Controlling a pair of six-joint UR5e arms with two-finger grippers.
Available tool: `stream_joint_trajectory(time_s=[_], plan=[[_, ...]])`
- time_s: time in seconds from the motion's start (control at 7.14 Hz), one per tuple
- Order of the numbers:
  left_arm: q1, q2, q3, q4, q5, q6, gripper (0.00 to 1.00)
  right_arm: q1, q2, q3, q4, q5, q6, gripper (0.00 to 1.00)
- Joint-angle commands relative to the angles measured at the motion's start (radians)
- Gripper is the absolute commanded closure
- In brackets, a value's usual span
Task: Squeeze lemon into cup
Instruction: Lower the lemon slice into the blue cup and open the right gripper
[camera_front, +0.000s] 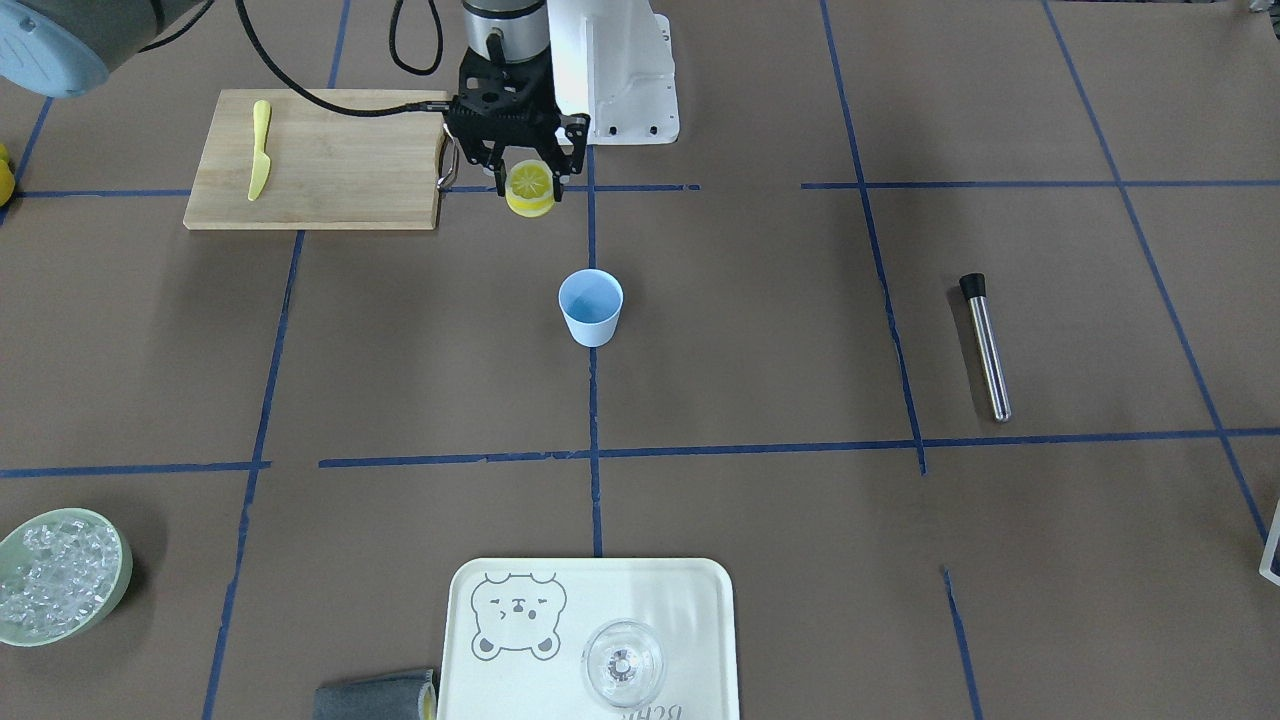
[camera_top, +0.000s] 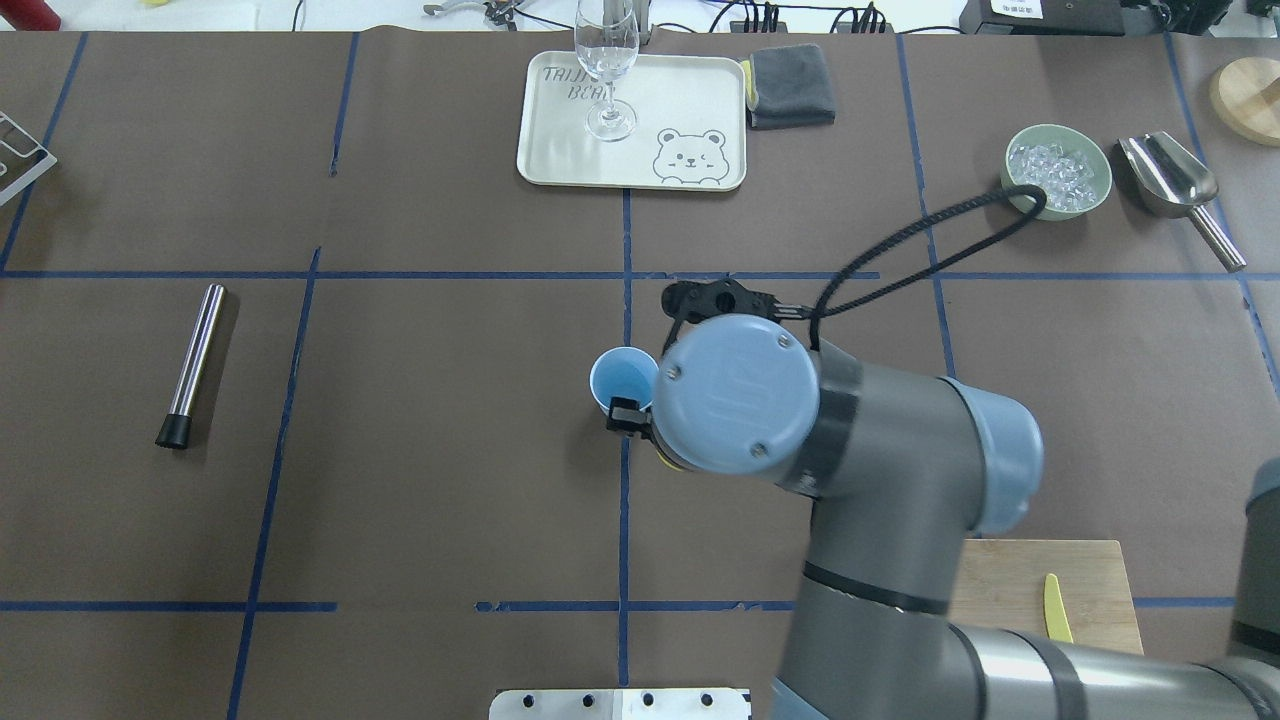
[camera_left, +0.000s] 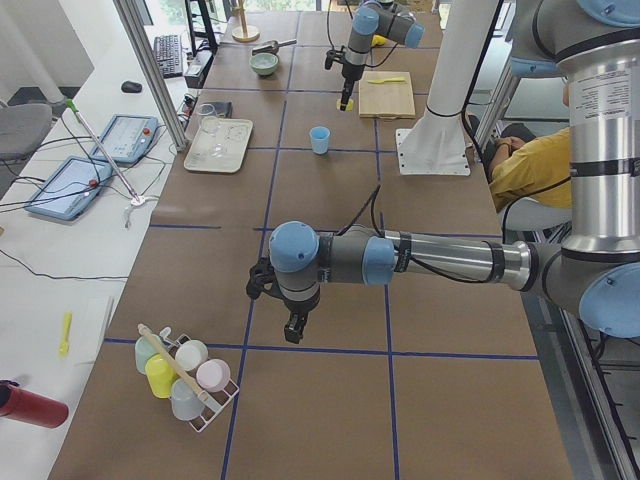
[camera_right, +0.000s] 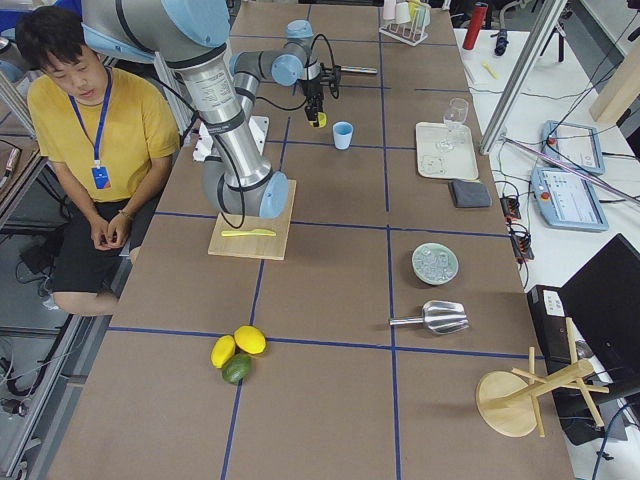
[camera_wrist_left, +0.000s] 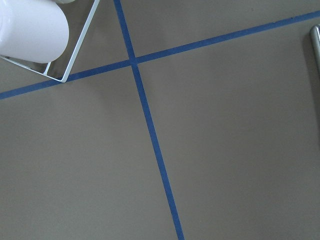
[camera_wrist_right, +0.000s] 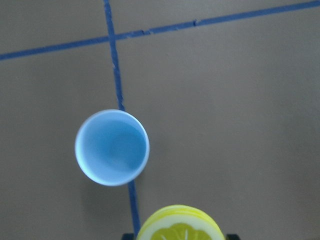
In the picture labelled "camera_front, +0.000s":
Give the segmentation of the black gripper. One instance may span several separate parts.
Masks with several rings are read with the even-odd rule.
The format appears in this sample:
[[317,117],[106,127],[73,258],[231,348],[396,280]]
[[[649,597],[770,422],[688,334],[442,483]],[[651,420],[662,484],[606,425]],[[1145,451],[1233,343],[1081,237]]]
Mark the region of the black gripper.
[[460,65],[458,92],[444,124],[472,164],[494,177],[506,197],[506,147],[534,150],[552,174],[552,197],[561,202],[564,181],[585,163],[591,118],[566,114],[556,101],[550,50],[517,63],[494,63],[468,50]]

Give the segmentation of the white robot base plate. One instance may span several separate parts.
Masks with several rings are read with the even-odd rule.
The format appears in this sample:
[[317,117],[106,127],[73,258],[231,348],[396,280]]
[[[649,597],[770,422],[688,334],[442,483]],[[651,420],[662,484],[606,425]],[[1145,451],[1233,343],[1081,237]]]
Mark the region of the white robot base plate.
[[649,1],[549,1],[556,101],[589,117],[588,145],[675,143],[680,109],[669,19]]

